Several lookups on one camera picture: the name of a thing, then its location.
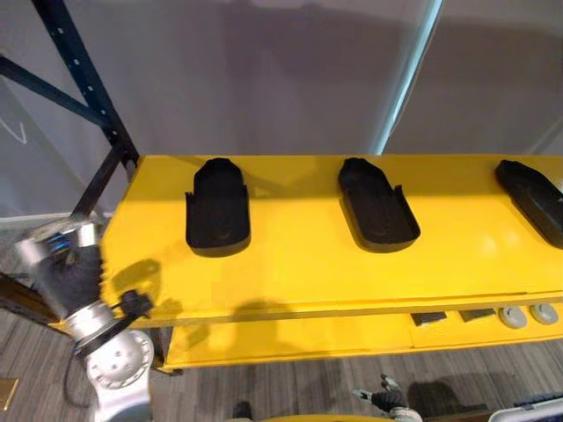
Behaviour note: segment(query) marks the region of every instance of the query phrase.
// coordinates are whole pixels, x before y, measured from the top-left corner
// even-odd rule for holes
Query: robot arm
[[[85,360],[98,399],[90,421],[150,422],[154,349],[146,334],[127,327],[152,305],[148,297],[127,292],[121,297],[125,316],[116,319],[100,300],[102,260],[96,231],[91,221],[63,219],[31,232],[18,243],[18,251]]]

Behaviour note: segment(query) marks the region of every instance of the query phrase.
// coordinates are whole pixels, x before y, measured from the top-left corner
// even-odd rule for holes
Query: small metal part
[[[517,306],[501,308],[499,318],[510,328],[524,328],[528,324],[528,318]]]
[[[367,391],[366,389],[353,389],[352,394],[358,397],[360,400],[366,400],[371,403],[371,397],[373,393],[371,391]]]
[[[401,386],[390,376],[381,374],[381,380],[381,386],[387,391],[401,391]]]
[[[551,325],[559,321],[557,310],[549,303],[530,306],[530,313],[541,324]]]
[[[489,317],[494,315],[494,309],[469,309],[469,310],[460,310],[459,315],[464,320],[464,323],[469,323],[473,319]]]
[[[419,314],[411,314],[411,318],[417,327],[428,325],[446,319],[445,312],[424,312]]]

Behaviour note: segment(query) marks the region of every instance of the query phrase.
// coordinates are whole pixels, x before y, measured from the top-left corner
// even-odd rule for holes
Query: yellow table
[[[186,244],[185,192],[208,157],[145,156],[103,239],[103,299],[130,288],[156,307],[138,325],[398,314],[561,302],[563,251],[494,177],[515,159],[563,186],[563,157],[368,158],[403,185],[421,228],[403,251],[356,245],[340,205],[343,156],[233,156],[248,185],[252,241],[227,258]]]
[[[465,323],[457,311],[416,326],[409,314],[326,316],[244,323],[175,327],[165,369],[307,360],[388,353],[412,353],[476,346],[496,346],[563,338],[559,321],[542,325],[522,307],[528,325],[508,328],[496,316]]]

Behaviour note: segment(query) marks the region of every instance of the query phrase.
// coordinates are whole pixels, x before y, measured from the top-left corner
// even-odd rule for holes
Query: black steel upright
[[[132,160],[136,164],[139,153],[131,142],[120,116],[113,108],[112,100],[86,52],[84,43],[63,0],[33,0],[33,5],[69,68],[86,104],[109,120],[111,127],[102,128],[102,131],[113,147],[123,149],[124,155],[121,162],[123,165],[127,165],[127,162]]]

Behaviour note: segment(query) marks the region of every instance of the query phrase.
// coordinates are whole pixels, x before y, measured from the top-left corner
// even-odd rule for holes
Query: black plastic tray
[[[339,182],[348,223],[363,249],[399,251],[420,236],[401,186],[393,190],[375,165],[363,158],[349,158],[340,170]]]
[[[543,238],[563,249],[563,193],[542,173],[517,161],[502,160],[495,174]]]
[[[208,160],[186,193],[186,241],[205,257],[225,257],[250,243],[248,192],[240,169],[227,158]]]

